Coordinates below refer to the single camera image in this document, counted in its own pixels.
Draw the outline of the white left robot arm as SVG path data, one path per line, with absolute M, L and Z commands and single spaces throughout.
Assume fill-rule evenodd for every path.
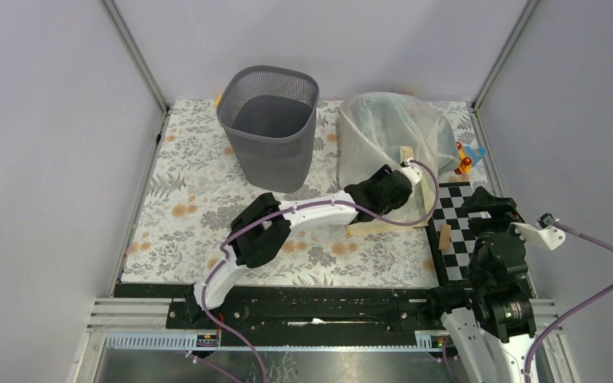
M 406 160 L 398 170 L 384 165 L 368 180 L 313 199 L 280 201 L 263 193 L 232 222 L 221 243 L 221 259 L 185 294 L 185 317 L 195 327 L 213 323 L 231 288 L 251 269 L 272 261 L 291 234 L 314 227 L 385 222 L 404 207 L 422 179 L 418 162 Z

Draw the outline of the translucent white plastic bag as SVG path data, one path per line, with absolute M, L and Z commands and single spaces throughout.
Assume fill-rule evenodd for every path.
M 398 170 L 409 158 L 428 166 L 406 205 L 387 214 L 388 223 L 376 219 L 351 225 L 352 235 L 405 230 L 432 206 L 438 176 L 458 164 L 447 118 L 416 97 L 383 92 L 357 95 L 341 104 L 337 133 L 341 187 L 368 180 L 384 165 Z

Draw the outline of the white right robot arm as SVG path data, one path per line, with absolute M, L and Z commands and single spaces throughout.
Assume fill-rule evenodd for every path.
M 536 323 L 524 240 L 510 226 L 521 223 L 516 203 L 476 188 L 462 204 L 476 237 L 467 277 L 434 288 L 425 308 L 433 327 L 446 329 L 471 382 L 523 382 Z

